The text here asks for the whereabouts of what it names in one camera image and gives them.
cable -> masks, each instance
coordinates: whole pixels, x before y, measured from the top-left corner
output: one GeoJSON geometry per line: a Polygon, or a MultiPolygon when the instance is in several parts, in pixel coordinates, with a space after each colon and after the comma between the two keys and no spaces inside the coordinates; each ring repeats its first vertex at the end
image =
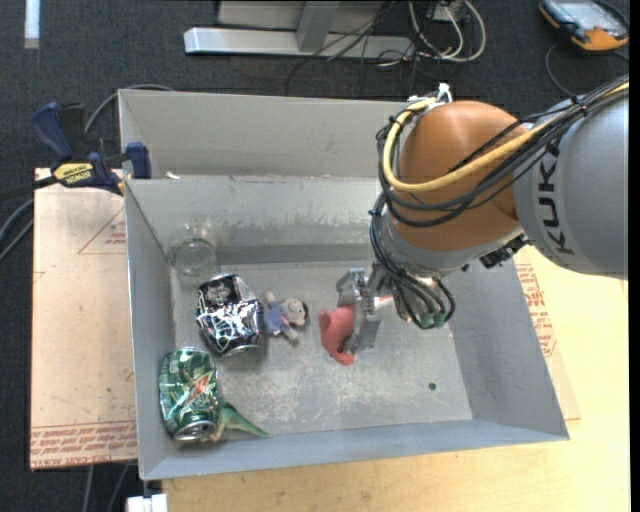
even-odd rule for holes
{"type": "Polygon", "coordinates": [[[468,9],[468,11],[471,13],[472,17],[474,18],[475,24],[480,29],[480,44],[478,46],[478,49],[475,52],[473,52],[471,55],[468,55],[466,57],[459,57],[459,54],[462,52],[463,48],[465,47],[465,39],[458,22],[453,18],[453,15],[451,14],[451,10],[449,9],[448,6],[445,5],[444,9],[458,37],[458,47],[453,51],[451,51],[451,48],[449,48],[444,52],[442,52],[438,50],[433,45],[433,43],[429,41],[429,39],[427,39],[426,35],[424,34],[424,30],[422,30],[418,25],[414,2],[413,1],[407,2],[407,6],[409,9],[409,21],[411,22],[411,27],[413,28],[414,32],[418,36],[418,39],[426,46],[428,50],[426,52],[416,52],[417,55],[420,55],[421,57],[436,59],[438,61],[466,63],[466,62],[471,62],[478,59],[484,53],[484,50],[487,44],[487,30],[486,30],[484,21],[482,20],[482,16],[480,16],[480,13],[470,1],[465,1],[463,3],[465,7],[468,9]]]}
{"type": "Polygon", "coordinates": [[[323,46],[322,48],[320,48],[319,50],[314,52],[312,55],[304,57],[304,59],[302,61],[300,61],[298,64],[296,64],[293,67],[293,69],[289,72],[289,74],[287,75],[287,78],[284,81],[284,95],[285,96],[289,96],[289,92],[290,92],[289,89],[290,89],[290,86],[291,86],[291,80],[293,80],[293,76],[305,64],[307,64],[312,57],[317,57],[321,53],[325,52],[326,50],[328,50],[332,46],[338,44],[340,41],[344,40],[345,38],[347,38],[349,36],[356,36],[356,39],[354,39],[351,43],[349,43],[349,45],[346,48],[343,48],[339,52],[335,53],[334,55],[331,55],[330,57],[325,58],[324,60],[325,60],[325,62],[330,62],[330,61],[332,61],[334,59],[342,57],[349,50],[353,49],[360,41],[362,41],[362,39],[364,39],[365,37],[370,35],[370,31],[372,31],[386,17],[386,15],[389,13],[389,11],[391,10],[391,8],[393,7],[394,4],[395,4],[394,1],[385,2],[382,6],[380,6],[380,8],[378,9],[378,12],[376,12],[375,16],[373,16],[366,23],[360,25],[352,33],[343,34],[341,37],[335,39],[334,41],[332,41],[332,42],[330,42],[328,44],[326,44],[325,46],[323,46]]]}
{"type": "MultiPolygon", "coordinates": [[[[2,227],[0,227],[0,244],[2,243],[4,238],[7,236],[9,229],[17,221],[18,217],[32,204],[33,204],[33,199],[30,199],[27,202],[23,203],[9,216],[9,218],[5,221],[2,227]]],[[[7,244],[4,250],[0,252],[0,262],[9,255],[11,250],[18,244],[18,242],[20,242],[20,240],[22,240],[25,237],[25,235],[29,232],[29,230],[32,227],[33,227],[33,220],[30,220],[27,223],[27,225],[24,226],[22,230],[16,235],[16,237],[7,244]]]]}
{"type": "Polygon", "coordinates": [[[547,75],[549,75],[549,79],[553,82],[553,85],[555,85],[558,89],[560,89],[563,93],[565,93],[567,96],[574,96],[574,94],[567,89],[566,87],[564,87],[555,77],[555,75],[553,74],[553,72],[551,71],[551,54],[553,53],[553,51],[560,45],[560,43],[556,43],[554,45],[551,46],[551,48],[549,48],[547,50],[547,53],[544,56],[544,67],[545,70],[547,71],[547,75]]]}
{"type": "Polygon", "coordinates": [[[109,506],[107,507],[106,512],[111,512],[113,510],[113,506],[116,504],[116,500],[118,499],[118,496],[120,494],[120,488],[122,487],[122,484],[124,482],[124,477],[127,476],[127,472],[129,471],[129,468],[131,466],[132,464],[126,464],[124,469],[122,470],[120,478],[118,479],[118,483],[116,484],[116,487],[113,490],[113,494],[111,495],[111,499],[109,500],[109,506]]]}
{"type": "MultiPolygon", "coordinates": [[[[148,90],[156,90],[156,91],[169,91],[173,92],[174,90],[170,87],[166,87],[164,85],[156,85],[156,84],[136,84],[130,85],[129,87],[125,87],[125,89],[148,89],[148,90]]],[[[116,99],[118,93],[113,93],[107,97],[99,106],[95,109],[89,120],[84,126],[84,133],[87,134],[93,127],[98,116],[102,113],[102,111],[109,106],[109,104],[116,99]]]]}
{"type": "MultiPolygon", "coordinates": [[[[489,172],[478,185],[476,185],[472,190],[463,193],[453,199],[448,201],[443,201],[440,203],[432,203],[427,204],[422,201],[420,198],[416,196],[411,196],[413,201],[409,201],[408,198],[400,197],[395,193],[394,188],[386,181],[383,169],[382,169],[382,148],[386,144],[385,136],[392,127],[393,123],[397,122],[397,118],[391,118],[391,123],[384,128],[382,128],[378,134],[378,152],[379,152],[379,166],[378,166],[378,175],[379,181],[382,186],[382,193],[385,196],[385,200],[387,202],[387,207],[389,211],[394,215],[396,220],[399,222],[403,222],[410,226],[415,227],[433,227],[449,220],[452,220],[458,215],[464,213],[464,211],[473,208],[473,201],[479,198],[485,192],[494,189],[494,187],[500,186],[500,188],[496,191],[493,190],[493,196],[495,196],[500,191],[506,188],[504,186],[504,179],[507,178],[510,174],[514,172],[516,169],[520,169],[522,165],[525,163],[529,163],[526,170],[532,167],[531,162],[529,162],[530,158],[538,154],[543,150],[543,148],[548,147],[549,144],[557,144],[563,134],[569,130],[569,128],[580,118],[587,115],[589,112],[596,111],[600,108],[603,108],[606,104],[611,101],[615,101],[620,95],[627,94],[628,90],[628,75],[625,75],[613,82],[609,82],[605,84],[588,95],[578,99],[573,98],[573,102],[570,105],[556,108],[554,110],[550,110],[547,112],[543,112],[540,114],[534,114],[528,116],[527,118],[516,121],[512,123],[511,126],[507,127],[501,133],[494,136],[491,140],[487,141],[483,146],[476,149],[471,155],[466,157],[462,162],[456,165],[452,170],[464,167],[464,165],[476,159],[478,156],[483,155],[488,148],[498,142],[502,137],[507,135],[510,131],[512,131],[515,127],[519,126],[522,123],[538,119],[540,117],[545,117],[548,119],[547,123],[548,128],[544,130],[543,133],[538,134],[530,141],[528,144],[525,144],[522,148],[514,151],[509,156],[505,157],[504,160],[501,161],[499,165],[497,165],[491,172],[489,172]],[[395,205],[399,205],[402,207],[406,207],[412,210],[418,211],[443,211],[446,212],[444,215],[440,217],[431,218],[427,221],[415,221],[413,219],[408,219],[403,216],[400,212],[397,211],[395,205]]],[[[397,139],[392,143],[391,148],[393,157],[397,157],[397,139]]],[[[512,181],[519,179],[521,174],[512,178],[512,181]]]]}
{"type": "MultiPolygon", "coordinates": [[[[609,91],[606,94],[615,94],[616,92],[626,91],[628,90],[628,88],[629,82],[627,78],[626,82],[623,81],[623,83],[617,85],[615,89],[609,91]]],[[[507,158],[511,153],[521,148],[531,146],[532,142],[535,142],[537,138],[543,136],[549,129],[553,127],[554,122],[559,121],[559,117],[564,115],[559,114],[558,116],[555,116],[552,119],[549,119],[548,121],[535,126],[526,133],[518,135],[517,137],[511,139],[510,141],[504,143],[496,149],[479,156],[478,158],[466,163],[462,167],[456,168],[452,172],[449,172],[439,178],[423,183],[405,183],[397,179],[393,175],[393,171],[391,168],[391,149],[393,147],[393,144],[395,143],[395,140],[398,138],[402,128],[404,128],[404,126],[408,124],[415,117],[415,115],[427,109],[433,108],[436,103],[437,102],[435,98],[423,98],[418,101],[409,103],[389,125],[389,130],[386,135],[382,153],[382,169],[385,180],[396,190],[399,190],[401,192],[415,193],[429,192],[459,181],[460,179],[475,172],[481,167],[489,165],[496,160],[507,158]]],[[[577,110],[575,108],[573,109],[573,114],[575,115],[577,112],[579,115],[581,115],[583,108],[585,108],[585,104],[581,103],[577,110]]]]}
{"type": "Polygon", "coordinates": [[[89,510],[89,496],[91,495],[91,484],[93,483],[93,471],[94,465],[91,464],[89,466],[89,471],[87,475],[87,485],[84,489],[84,499],[82,500],[82,512],[87,512],[89,510]]]}

dark carpet floor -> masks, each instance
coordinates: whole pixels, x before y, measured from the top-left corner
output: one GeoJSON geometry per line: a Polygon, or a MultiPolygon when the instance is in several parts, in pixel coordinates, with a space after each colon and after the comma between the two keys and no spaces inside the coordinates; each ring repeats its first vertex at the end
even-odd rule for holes
{"type": "MultiPolygon", "coordinates": [[[[359,59],[326,62],[256,56],[187,56],[183,33],[215,22],[215,2],[43,0],[40,48],[24,48],[25,3],[0,6],[0,190],[30,183],[53,155],[34,137],[30,116],[50,101],[82,102],[91,112],[118,88],[154,83],[176,90],[403,100],[447,81],[457,99],[480,99],[516,116],[552,107],[567,96],[549,78],[545,55],[561,41],[537,11],[538,0],[476,0],[488,41],[474,62],[428,61],[389,68],[359,59]]],[[[610,0],[629,16],[630,0],[610,0]]],[[[406,2],[395,2],[379,33],[407,30],[406,2]]],[[[419,8],[427,2],[416,2],[419,8]]],[[[618,55],[582,55],[564,40],[551,55],[556,78],[583,93],[629,69],[618,55]]],[[[108,109],[92,131],[107,154],[118,151],[118,120],[108,109]]],[[[0,202],[0,224],[28,196],[0,202]]],[[[32,235],[0,262],[0,510],[80,511],[88,469],[28,468],[32,235]]],[[[89,510],[106,510],[122,465],[97,466],[89,510]]],[[[130,468],[114,510],[143,485],[130,468]]]]}

red object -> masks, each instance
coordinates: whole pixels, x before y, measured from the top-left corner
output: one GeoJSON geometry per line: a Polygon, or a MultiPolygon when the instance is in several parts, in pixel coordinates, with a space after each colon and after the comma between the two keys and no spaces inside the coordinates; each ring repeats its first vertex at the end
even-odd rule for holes
{"type": "Polygon", "coordinates": [[[329,355],[344,366],[356,362],[355,354],[348,354],[344,348],[345,340],[353,333],[355,306],[341,306],[332,312],[322,311],[318,315],[320,341],[329,355]]]}

small toy figure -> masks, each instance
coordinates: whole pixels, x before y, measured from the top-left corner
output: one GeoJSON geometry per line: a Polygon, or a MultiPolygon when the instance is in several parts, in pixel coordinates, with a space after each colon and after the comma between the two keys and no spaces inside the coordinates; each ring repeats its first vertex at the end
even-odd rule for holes
{"type": "Polygon", "coordinates": [[[349,354],[344,342],[353,333],[355,305],[340,306],[331,313],[322,311],[318,315],[320,325],[320,342],[329,355],[344,366],[356,362],[355,354],[349,354]]]}
{"type": "Polygon", "coordinates": [[[271,292],[265,293],[267,308],[264,309],[264,326],[267,334],[284,334],[289,341],[296,341],[298,333],[292,327],[303,327],[309,318],[309,308],[300,299],[289,298],[282,303],[276,302],[271,292]]]}

black cable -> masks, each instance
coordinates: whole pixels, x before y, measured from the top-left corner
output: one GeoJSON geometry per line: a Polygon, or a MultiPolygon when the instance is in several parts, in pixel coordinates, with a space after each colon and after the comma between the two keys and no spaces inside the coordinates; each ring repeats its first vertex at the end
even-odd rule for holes
{"type": "Polygon", "coordinates": [[[125,464],[124,469],[122,470],[122,473],[120,474],[120,478],[118,479],[118,483],[116,484],[114,490],[113,490],[113,494],[111,495],[111,499],[109,500],[109,506],[107,507],[107,511],[106,512],[111,512],[113,510],[113,506],[116,504],[116,500],[118,499],[119,495],[120,495],[120,488],[122,487],[122,484],[124,482],[124,478],[127,476],[127,472],[129,471],[129,468],[132,466],[132,464],[125,464]]]}
{"type": "Polygon", "coordinates": [[[402,300],[405,310],[407,314],[411,317],[412,321],[418,325],[421,329],[431,329],[436,325],[435,323],[431,323],[429,325],[425,325],[422,321],[417,317],[411,305],[404,293],[404,290],[410,291],[413,293],[428,309],[431,315],[440,313],[441,315],[449,316],[447,313],[447,308],[440,297],[434,292],[429,286],[420,283],[417,279],[411,276],[408,272],[399,268],[387,255],[386,251],[380,244],[377,232],[379,230],[379,226],[377,223],[381,219],[382,208],[384,207],[384,196],[381,194],[376,200],[376,204],[374,209],[371,211],[372,219],[371,225],[369,228],[369,236],[371,239],[371,246],[373,247],[376,259],[382,269],[387,273],[392,283],[395,285],[396,290],[398,292],[399,298],[402,300]],[[436,311],[432,304],[436,304],[438,310],[436,311]]]}
{"type": "MultiPolygon", "coordinates": [[[[406,208],[419,210],[419,211],[434,211],[434,210],[447,211],[447,209],[450,209],[453,207],[459,207],[461,204],[465,204],[465,203],[467,204],[467,206],[470,206],[469,200],[473,200],[477,198],[480,194],[486,192],[495,184],[499,183],[508,174],[512,173],[513,170],[515,170],[518,165],[524,163],[528,158],[530,158],[533,154],[535,154],[535,152],[545,147],[547,143],[549,143],[554,139],[559,139],[573,125],[573,123],[577,119],[585,115],[585,112],[589,112],[589,111],[601,108],[604,104],[607,104],[608,102],[614,101],[615,99],[617,99],[617,97],[620,94],[625,94],[625,91],[622,91],[622,92],[619,91],[616,94],[611,94],[611,92],[627,80],[628,80],[628,75],[625,75],[617,80],[614,80],[608,84],[605,84],[595,89],[588,95],[585,95],[580,100],[574,99],[574,103],[572,105],[567,106],[564,109],[556,109],[556,111],[560,110],[561,114],[558,116],[558,118],[551,121],[546,127],[546,129],[534,135],[532,139],[526,145],[524,145],[523,148],[520,148],[519,150],[515,151],[512,155],[505,158],[501,162],[501,164],[498,165],[491,173],[489,173],[483,179],[483,181],[480,184],[478,184],[473,190],[467,192],[466,194],[462,194],[452,200],[436,203],[436,204],[425,204],[424,202],[420,202],[418,204],[418,203],[412,203],[401,197],[398,197],[397,194],[395,194],[391,190],[391,187],[386,182],[384,173],[382,171],[382,165],[380,164],[379,165],[380,183],[382,185],[383,194],[386,197],[387,203],[391,204],[395,202],[400,206],[404,206],[406,208]]],[[[408,124],[409,122],[410,122],[410,118],[405,120],[405,125],[408,124]]],[[[510,129],[513,129],[513,127],[515,127],[516,124],[518,123],[512,124],[510,127],[507,128],[506,131],[508,132],[510,131],[510,129]]],[[[386,134],[388,133],[389,126],[386,126],[382,130],[380,130],[378,134],[378,139],[379,139],[378,148],[380,152],[382,151],[382,148],[384,146],[384,139],[386,138],[386,134]]],[[[398,139],[399,137],[397,137],[394,140],[394,145],[397,144],[398,139]]],[[[476,150],[474,154],[479,154],[482,151],[484,151],[484,149],[485,147],[483,146],[478,150],[476,150]]],[[[447,220],[451,220],[451,218],[453,218],[453,215],[451,214],[452,212],[448,211],[446,215],[440,217],[439,219],[433,219],[423,223],[409,221],[408,224],[414,225],[416,227],[433,227],[434,225],[437,225],[439,223],[446,222],[447,220]]],[[[404,220],[409,220],[409,219],[405,219],[402,215],[399,215],[398,220],[403,222],[404,220]]]]}
{"type": "Polygon", "coordinates": [[[89,466],[89,471],[87,472],[87,484],[84,489],[84,499],[82,500],[82,512],[88,512],[89,510],[89,496],[91,495],[94,468],[95,466],[91,464],[91,466],[89,466]]]}
{"type": "Polygon", "coordinates": [[[347,45],[346,48],[343,48],[342,50],[340,50],[339,52],[335,53],[334,55],[331,55],[330,57],[327,57],[326,59],[324,59],[325,62],[330,62],[334,59],[340,58],[343,55],[345,55],[349,50],[353,49],[360,41],[362,41],[362,39],[364,39],[365,37],[367,37],[367,35],[370,34],[370,32],[386,17],[386,15],[389,13],[389,11],[391,10],[393,4],[395,2],[385,2],[384,4],[382,4],[380,6],[380,8],[378,9],[378,12],[376,13],[376,15],[367,23],[364,23],[363,25],[361,25],[360,27],[358,27],[354,32],[350,33],[350,34],[343,34],[341,37],[337,38],[336,40],[326,44],[325,46],[323,46],[322,48],[320,48],[319,50],[317,50],[316,52],[314,52],[312,55],[306,56],[303,58],[302,61],[300,61],[298,64],[296,64],[293,69],[289,72],[289,74],[287,75],[287,78],[284,81],[284,95],[285,96],[289,96],[290,93],[290,88],[291,88],[291,81],[293,80],[294,75],[305,65],[307,64],[313,57],[318,57],[321,53],[325,52],[326,50],[328,50],[329,48],[331,48],[332,46],[338,44],[340,41],[344,40],[347,37],[350,36],[356,36],[356,39],[353,40],[351,43],[349,43],[349,45],[347,45]]]}
{"type": "Polygon", "coordinates": [[[567,89],[566,87],[564,87],[559,81],[558,79],[555,77],[555,75],[553,74],[553,71],[551,71],[551,64],[550,64],[550,60],[551,60],[551,54],[553,53],[553,51],[560,45],[561,43],[556,43],[554,45],[552,45],[548,50],[547,53],[544,56],[544,67],[545,70],[547,71],[547,75],[549,76],[549,79],[553,82],[553,85],[555,85],[558,89],[560,89],[563,93],[565,93],[567,96],[574,96],[574,94],[567,89]]]}
{"type": "MultiPolygon", "coordinates": [[[[14,212],[9,216],[9,218],[5,221],[5,223],[0,227],[0,244],[7,237],[9,233],[9,229],[18,221],[19,217],[28,210],[28,208],[33,204],[33,199],[29,199],[22,205],[20,205],[14,212]]],[[[31,219],[22,230],[11,240],[7,246],[0,252],[0,262],[4,260],[11,250],[18,245],[20,240],[22,240],[29,230],[33,227],[33,219],[31,219]]]]}
{"type": "MultiPolygon", "coordinates": [[[[143,89],[143,90],[168,91],[168,92],[173,91],[173,89],[171,89],[170,87],[166,87],[164,85],[157,85],[157,84],[135,84],[135,85],[130,85],[128,87],[125,87],[125,89],[143,89]]],[[[117,96],[118,96],[117,92],[111,94],[98,106],[98,108],[94,110],[93,114],[91,114],[91,117],[89,118],[89,120],[84,126],[85,134],[91,131],[91,128],[93,127],[93,124],[95,123],[96,119],[98,119],[98,117],[104,111],[104,109],[107,108],[109,104],[117,98],[117,96]]]]}

